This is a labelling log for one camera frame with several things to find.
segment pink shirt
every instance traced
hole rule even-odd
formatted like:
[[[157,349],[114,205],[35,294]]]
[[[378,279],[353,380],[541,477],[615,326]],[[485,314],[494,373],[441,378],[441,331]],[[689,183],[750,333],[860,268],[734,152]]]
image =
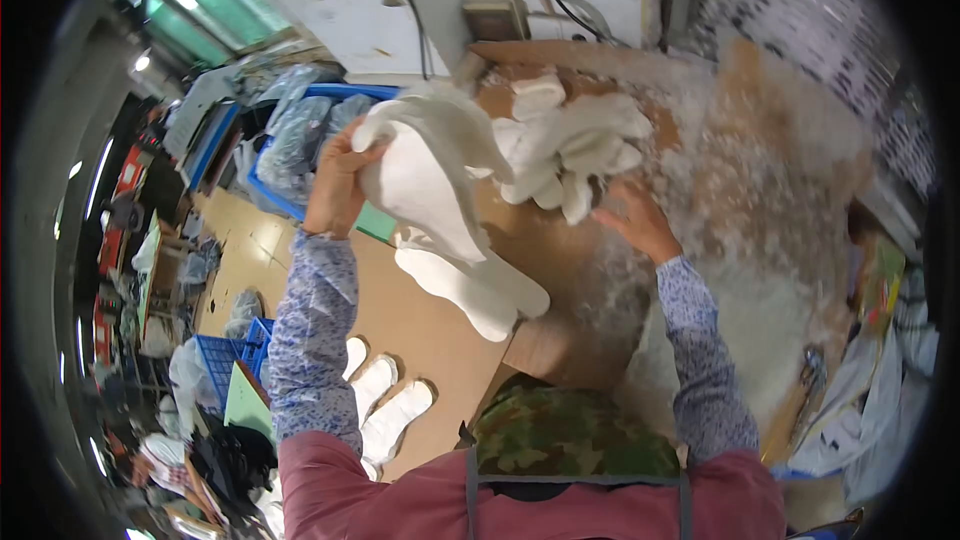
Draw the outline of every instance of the pink shirt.
[[[442,454],[394,483],[367,479],[360,459],[323,431],[302,431],[279,445],[283,518],[290,540],[462,540],[467,538],[467,463]],[[753,450],[730,450],[687,472],[697,540],[781,539],[784,499]],[[574,484],[556,498],[523,502],[477,497],[478,540],[651,540],[679,537],[676,488],[613,491]]]

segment woman's right hand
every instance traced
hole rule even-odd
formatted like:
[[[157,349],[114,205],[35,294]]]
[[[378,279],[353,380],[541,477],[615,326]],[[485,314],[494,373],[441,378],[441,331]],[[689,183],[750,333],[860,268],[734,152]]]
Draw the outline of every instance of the woman's right hand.
[[[346,240],[360,216],[365,198],[357,174],[387,151],[386,145],[378,144],[365,152],[354,152],[354,132],[364,117],[361,114],[355,118],[320,150],[317,177],[301,226],[307,234],[331,233],[334,240]]]
[[[650,190],[634,180],[617,178],[610,184],[607,194],[623,200],[626,215],[597,207],[592,213],[594,220],[619,232],[633,248],[650,257],[655,266],[684,254]]]

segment electrical cable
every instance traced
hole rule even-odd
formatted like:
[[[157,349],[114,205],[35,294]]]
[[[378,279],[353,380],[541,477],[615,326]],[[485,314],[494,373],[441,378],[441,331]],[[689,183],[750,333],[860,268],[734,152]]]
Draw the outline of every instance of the electrical cable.
[[[606,18],[604,18],[603,13],[601,13],[595,6],[587,2],[586,0],[564,0],[572,6],[579,8],[585,17],[591,21],[597,30],[602,32],[602,35],[606,36],[610,40],[618,43],[619,45],[627,46],[626,42],[618,40],[610,31],[610,26],[607,24]]]
[[[423,79],[430,79],[430,76],[426,72],[426,63],[427,63],[427,49],[426,49],[426,32],[424,31],[424,22],[421,20],[420,11],[417,10],[417,4],[414,0],[407,0],[410,3],[410,9],[414,12],[414,20],[416,21],[416,32],[419,34],[419,48],[420,48],[420,73],[423,75]],[[433,64],[431,59],[430,65],[431,75],[433,74]]]
[[[572,19],[574,22],[576,22],[577,25],[579,25],[579,26],[580,26],[581,28],[583,28],[584,30],[588,30],[591,34],[593,34],[593,35],[596,37],[597,42],[601,42],[601,41],[604,41],[604,40],[607,40],[607,42],[609,42],[609,40],[608,40],[608,38],[607,38],[606,36],[604,36],[603,34],[601,34],[599,31],[597,31],[597,30],[596,30],[595,28],[593,28],[592,26],[587,25],[587,24],[582,20],[582,18],[579,18],[579,17],[577,17],[576,15],[574,15],[574,14],[573,14],[573,11],[571,11],[571,10],[567,7],[567,5],[566,5],[562,0],[554,0],[554,1],[557,2],[557,5],[559,5],[559,8],[561,8],[561,9],[563,10],[563,12],[566,13],[566,15],[567,15],[570,19]]]

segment blue plastic crate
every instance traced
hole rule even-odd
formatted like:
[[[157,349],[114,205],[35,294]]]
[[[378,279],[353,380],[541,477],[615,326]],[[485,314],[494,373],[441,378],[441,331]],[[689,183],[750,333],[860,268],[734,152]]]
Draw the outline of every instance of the blue plastic crate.
[[[258,382],[260,366],[267,356],[274,320],[255,317],[249,324],[246,339],[234,340],[214,335],[196,335],[199,354],[213,382],[213,390],[220,399],[220,413],[227,409],[227,394],[231,389],[234,362],[243,361]]]
[[[838,476],[842,472],[843,472],[842,469],[834,469],[831,472],[818,476],[818,475],[809,474],[804,471],[790,469],[784,463],[777,463],[770,468],[770,475],[774,477],[774,480],[781,481],[781,482],[790,482],[794,480],[822,480],[823,478]]]
[[[366,84],[310,84],[307,87],[306,92],[303,93],[303,97],[330,97],[331,99],[348,99],[353,95],[367,95],[378,101],[390,101],[397,97],[397,94],[400,92],[400,88],[396,86],[370,86]],[[269,187],[264,185],[260,181],[260,178],[257,176],[257,163],[260,161],[260,155],[263,154],[263,149],[266,149],[274,142],[273,136],[268,136],[266,143],[264,143],[263,148],[260,149],[260,152],[256,155],[256,161],[253,162],[253,166],[249,169],[249,173],[246,174],[246,181],[249,182],[251,186],[256,188],[261,195],[267,198],[271,203],[283,210],[284,213],[289,215],[292,218],[296,218],[297,221],[302,222],[304,217],[306,217],[306,207],[304,205],[298,205],[290,200],[280,196],[276,192],[272,191]]]

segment apron strap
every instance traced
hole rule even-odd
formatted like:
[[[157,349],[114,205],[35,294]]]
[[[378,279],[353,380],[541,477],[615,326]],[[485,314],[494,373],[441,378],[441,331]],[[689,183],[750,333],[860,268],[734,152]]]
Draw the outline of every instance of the apron strap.
[[[490,482],[522,482],[528,484],[593,484],[598,486],[621,486],[639,484],[644,486],[678,486],[679,493],[679,540],[693,538],[693,496],[690,491],[690,478],[687,472],[679,477],[659,477],[656,475],[481,475],[477,471],[477,449],[471,446],[466,450],[466,478],[464,494],[466,497],[466,540],[477,540],[477,492],[481,484]]]
[[[466,450],[466,540],[476,540],[477,489],[479,486],[477,447],[471,446]]]
[[[693,539],[693,494],[686,471],[679,472],[679,540]]]
[[[460,437],[460,441],[463,443],[463,446],[470,447],[476,446],[477,444],[477,439],[474,438],[474,435],[471,433],[471,431],[467,429],[466,421],[460,422],[460,429],[457,430],[457,436]]]

